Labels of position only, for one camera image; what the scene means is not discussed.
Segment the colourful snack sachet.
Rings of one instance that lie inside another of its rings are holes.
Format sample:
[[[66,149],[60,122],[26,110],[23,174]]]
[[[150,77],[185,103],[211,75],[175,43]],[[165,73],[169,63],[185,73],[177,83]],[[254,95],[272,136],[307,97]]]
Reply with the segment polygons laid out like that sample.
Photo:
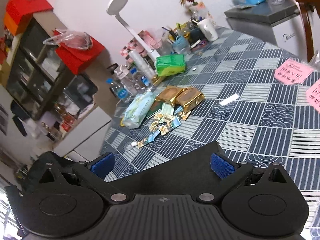
[[[138,148],[142,148],[143,146],[153,142],[155,138],[160,134],[159,130],[151,132],[147,137],[138,142]]]

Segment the gold mooncake packet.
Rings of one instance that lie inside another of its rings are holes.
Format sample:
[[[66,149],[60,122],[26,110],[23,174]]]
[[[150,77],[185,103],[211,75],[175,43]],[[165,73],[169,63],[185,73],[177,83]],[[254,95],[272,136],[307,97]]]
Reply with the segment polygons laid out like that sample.
[[[205,99],[204,94],[194,87],[187,87],[176,98],[176,102],[183,107],[184,112],[189,112]]]
[[[156,101],[175,105],[176,98],[184,91],[184,88],[177,86],[167,86],[160,94],[156,96]]]

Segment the small clear plastic bottle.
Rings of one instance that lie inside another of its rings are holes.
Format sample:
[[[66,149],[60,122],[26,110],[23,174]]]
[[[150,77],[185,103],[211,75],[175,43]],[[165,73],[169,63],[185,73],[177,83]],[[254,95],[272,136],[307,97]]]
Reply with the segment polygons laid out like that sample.
[[[125,151],[130,151],[130,150],[132,150],[134,147],[136,147],[137,145],[138,145],[138,142],[136,142],[136,141],[128,142],[128,143],[124,146],[124,150],[125,150]]]

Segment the light blue tissue pack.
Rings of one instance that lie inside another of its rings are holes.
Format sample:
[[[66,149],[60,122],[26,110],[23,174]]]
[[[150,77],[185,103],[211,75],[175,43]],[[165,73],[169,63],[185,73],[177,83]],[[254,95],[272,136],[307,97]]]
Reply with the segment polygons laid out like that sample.
[[[123,124],[129,129],[138,128],[155,101],[155,94],[147,91],[138,94],[124,112]]]

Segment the blue cap water bottle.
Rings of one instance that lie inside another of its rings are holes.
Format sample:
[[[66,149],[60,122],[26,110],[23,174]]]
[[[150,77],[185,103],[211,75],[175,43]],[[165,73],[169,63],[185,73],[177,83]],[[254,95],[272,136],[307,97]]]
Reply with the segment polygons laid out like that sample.
[[[151,82],[142,72],[138,71],[136,68],[131,68],[130,73],[141,90],[147,91],[152,89]]]
[[[131,101],[131,94],[121,83],[112,78],[108,78],[106,80],[106,83],[110,85],[111,90],[114,92],[114,94],[120,101],[124,103],[129,103]]]

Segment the dark green booklet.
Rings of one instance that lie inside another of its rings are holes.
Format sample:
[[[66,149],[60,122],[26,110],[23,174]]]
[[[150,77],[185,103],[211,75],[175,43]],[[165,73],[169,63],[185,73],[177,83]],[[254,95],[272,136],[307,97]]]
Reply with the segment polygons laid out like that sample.
[[[156,113],[158,113],[159,111],[162,110],[162,106],[163,106],[163,102],[161,101],[155,101],[152,106],[150,107],[147,115],[146,115],[146,119],[149,119],[151,117],[153,117]]]

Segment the dark glass door cabinet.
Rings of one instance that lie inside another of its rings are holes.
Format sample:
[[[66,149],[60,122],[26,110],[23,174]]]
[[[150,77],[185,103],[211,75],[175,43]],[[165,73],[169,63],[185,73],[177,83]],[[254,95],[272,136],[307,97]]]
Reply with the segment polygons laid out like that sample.
[[[56,53],[57,45],[44,44],[55,29],[65,29],[65,25],[52,11],[33,14],[9,61],[5,88],[34,120],[56,102],[71,102],[84,109],[98,90],[86,74],[74,75],[67,68]]]

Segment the pink paper note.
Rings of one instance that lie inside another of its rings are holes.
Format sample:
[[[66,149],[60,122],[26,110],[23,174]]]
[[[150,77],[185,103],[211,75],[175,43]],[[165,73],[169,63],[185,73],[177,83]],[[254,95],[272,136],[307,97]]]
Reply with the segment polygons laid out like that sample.
[[[318,113],[320,113],[320,79],[318,79],[307,91],[306,100]]]
[[[306,64],[288,59],[274,72],[274,78],[285,85],[303,83],[313,72],[313,68]]]

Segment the green tissue pack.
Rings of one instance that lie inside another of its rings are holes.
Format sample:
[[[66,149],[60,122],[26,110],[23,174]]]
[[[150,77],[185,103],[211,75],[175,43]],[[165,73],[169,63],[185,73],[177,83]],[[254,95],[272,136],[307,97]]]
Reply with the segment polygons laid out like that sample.
[[[186,69],[183,54],[171,54],[157,57],[155,62],[157,75],[161,77],[183,73]]]

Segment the red gift bag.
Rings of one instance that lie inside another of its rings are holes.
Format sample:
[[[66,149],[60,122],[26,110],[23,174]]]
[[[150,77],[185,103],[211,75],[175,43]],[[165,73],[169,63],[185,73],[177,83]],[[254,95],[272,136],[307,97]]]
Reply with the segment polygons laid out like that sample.
[[[74,74],[83,72],[105,50],[105,47],[92,37],[93,47],[88,50],[69,48],[65,44],[59,45],[55,52]]]

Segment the pink checkered box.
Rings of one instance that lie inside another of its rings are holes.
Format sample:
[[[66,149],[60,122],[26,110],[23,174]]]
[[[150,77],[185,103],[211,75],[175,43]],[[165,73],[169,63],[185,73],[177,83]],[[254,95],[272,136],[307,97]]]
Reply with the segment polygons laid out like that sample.
[[[142,30],[138,33],[139,37],[150,47],[153,48],[153,46],[156,45],[156,40],[153,38],[153,36],[146,30]],[[133,63],[133,59],[129,56],[130,51],[136,51],[142,56],[143,58],[148,57],[147,51],[144,49],[144,47],[137,41],[136,38],[132,38],[126,46],[122,48],[120,51],[120,54],[122,57],[125,58],[125,60],[128,63]]]

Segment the light blue small basket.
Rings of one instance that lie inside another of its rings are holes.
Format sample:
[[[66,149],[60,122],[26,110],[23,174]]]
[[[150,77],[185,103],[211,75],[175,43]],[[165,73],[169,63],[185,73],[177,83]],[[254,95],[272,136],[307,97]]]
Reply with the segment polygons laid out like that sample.
[[[172,48],[177,54],[189,55],[191,53],[190,43],[181,35],[176,37]]]

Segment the white mug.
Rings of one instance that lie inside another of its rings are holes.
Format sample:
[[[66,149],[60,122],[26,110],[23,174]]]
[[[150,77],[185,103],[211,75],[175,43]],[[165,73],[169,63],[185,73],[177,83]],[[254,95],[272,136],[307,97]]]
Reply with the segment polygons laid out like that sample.
[[[201,20],[197,23],[199,29],[202,31],[203,35],[209,42],[213,42],[217,40],[218,34],[215,30],[215,27],[212,23],[212,21],[208,18]]]

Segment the grey topped white mini fridge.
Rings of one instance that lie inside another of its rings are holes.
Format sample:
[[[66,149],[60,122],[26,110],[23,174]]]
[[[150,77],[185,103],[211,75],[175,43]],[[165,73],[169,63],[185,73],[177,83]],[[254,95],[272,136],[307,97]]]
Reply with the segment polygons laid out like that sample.
[[[307,59],[305,31],[299,9],[293,0],[280,5],[260,3],[250,8],[225,11],[233,30],[285,49],[300,59]]]

